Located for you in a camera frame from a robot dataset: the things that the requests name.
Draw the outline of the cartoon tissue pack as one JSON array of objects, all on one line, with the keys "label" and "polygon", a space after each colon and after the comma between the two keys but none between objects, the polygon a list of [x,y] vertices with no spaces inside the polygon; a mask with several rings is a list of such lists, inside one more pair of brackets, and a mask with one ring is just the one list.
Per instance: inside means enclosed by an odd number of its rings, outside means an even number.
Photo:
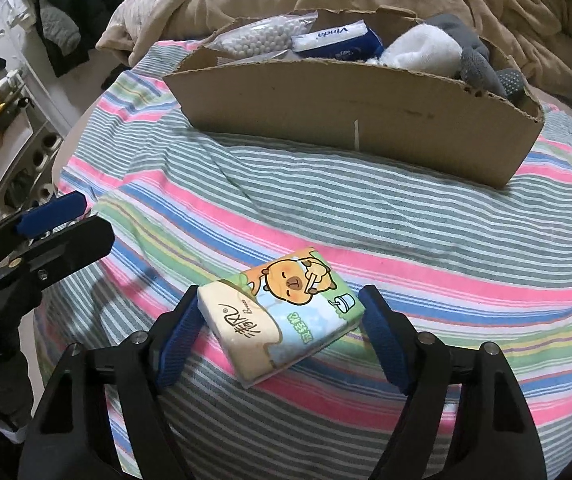
[{"label": "cartoon tissue pack", "polygon": [[201,285],[197,297],[246,388],[326,348],[359,326],[365,313],[313,247]]}]

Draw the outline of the grey sock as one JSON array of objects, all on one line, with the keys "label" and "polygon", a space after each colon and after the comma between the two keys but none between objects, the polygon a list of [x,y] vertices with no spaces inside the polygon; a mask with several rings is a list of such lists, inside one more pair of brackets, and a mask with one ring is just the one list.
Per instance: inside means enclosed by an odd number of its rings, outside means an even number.
[{"label": "grey sock", "polygon": [[431,16],[426,24],[436,26],[462,48],[461,80],[470,87],[486,90],[517,106],[525,94],[526,83],[520,70],[495,70],[490,63],[490,50],[480,36],[454,14]]}]

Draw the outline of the white shoe shelf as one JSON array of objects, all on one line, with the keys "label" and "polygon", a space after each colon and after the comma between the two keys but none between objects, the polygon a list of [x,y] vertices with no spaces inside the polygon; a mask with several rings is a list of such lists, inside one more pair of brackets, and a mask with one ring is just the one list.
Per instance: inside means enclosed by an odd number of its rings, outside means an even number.
[{"label": "white shoe shelf", "polygon": [[52,165],[63,138],[29,96],[0,114],[0,222],[56,195]]}]

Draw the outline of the striped colourful cloth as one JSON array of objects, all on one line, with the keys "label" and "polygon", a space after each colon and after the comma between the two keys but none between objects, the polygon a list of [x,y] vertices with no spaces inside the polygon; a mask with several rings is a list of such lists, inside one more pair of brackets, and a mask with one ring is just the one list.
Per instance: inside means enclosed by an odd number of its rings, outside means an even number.
[{"label": "striped colourful cloth", "polygon": [[[317,249],[446,344],[492,340],[518,378],[546,470],[572,460],[572,118],[548,108],[501,191],[328,148],[199,132],[164,84],[187,42],[156,44],[101,97],[60,188],[112,223],[111,254],[45,292],[40,371],[73,341],[118,344],[191,285]],[[251,389],[208,330],[165,416],[200,479],[365,479],[404,399],[360,331]]]}]

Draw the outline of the white patterned quilt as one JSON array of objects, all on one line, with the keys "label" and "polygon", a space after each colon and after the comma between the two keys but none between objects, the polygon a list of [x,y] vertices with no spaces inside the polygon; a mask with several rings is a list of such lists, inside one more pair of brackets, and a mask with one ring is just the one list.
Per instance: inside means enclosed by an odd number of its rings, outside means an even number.
[{"label": "white patterned quilt", "polygon": [[96,44],[133,67],[162,37],[172,14],[188,0],[124,0],[113,12]]}]

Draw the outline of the bag of white balls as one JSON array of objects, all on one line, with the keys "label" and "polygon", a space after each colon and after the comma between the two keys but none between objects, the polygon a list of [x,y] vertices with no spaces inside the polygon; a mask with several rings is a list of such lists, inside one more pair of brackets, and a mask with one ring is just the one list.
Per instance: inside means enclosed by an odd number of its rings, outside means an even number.
[{"label": "bag of white balls", "polygon": [[310,12],[262,18],[218,34],[208,43],[208,48],[232,58],[252,58],[288,50],[292,45],[292,37],[307,34],[317,17],[317,12]]}]

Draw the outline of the brown cardboard box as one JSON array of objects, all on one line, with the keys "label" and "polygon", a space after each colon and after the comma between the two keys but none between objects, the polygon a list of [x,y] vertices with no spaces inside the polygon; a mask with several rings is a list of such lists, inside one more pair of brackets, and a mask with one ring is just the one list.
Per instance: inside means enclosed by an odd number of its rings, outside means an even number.
[{"label": "brown cardboard box", "polygon": [[[363,20],[389,47],[426,24],[397,9],[317,12],[309,32]],[[409,162],[492,188],[516,174],[544,124],[527,88],[519,104],[454,77],[329,58],[291,50],[232,58],[208,48],[218,34],[261,18],[241,18],[214,32],[167,76],[190,124],[226,132],[292,140]],[[495,70],[515,65],[498,48]]]}]

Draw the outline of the blue Vinda tissue pack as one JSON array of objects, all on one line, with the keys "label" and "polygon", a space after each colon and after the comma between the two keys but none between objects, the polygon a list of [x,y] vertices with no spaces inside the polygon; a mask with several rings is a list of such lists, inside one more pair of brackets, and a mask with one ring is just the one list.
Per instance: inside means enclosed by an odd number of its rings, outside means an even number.
[{"label": "blue Vinda tissue pack", "polygon": [[378,58],[383,44],[363,20],[293,36],[291,50],[300,58],[329,58],[338,61],[367,61]]}]

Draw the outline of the white sock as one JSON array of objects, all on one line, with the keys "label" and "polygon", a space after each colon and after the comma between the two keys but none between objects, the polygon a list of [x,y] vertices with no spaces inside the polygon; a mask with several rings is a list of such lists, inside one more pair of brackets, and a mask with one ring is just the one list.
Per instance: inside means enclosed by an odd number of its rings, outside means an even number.
[{"label": "white sock", "polygon": [[454,77],[461,69],[463,49],[437,26],[412,27],[367,64],[412,70],[441,77]]}]

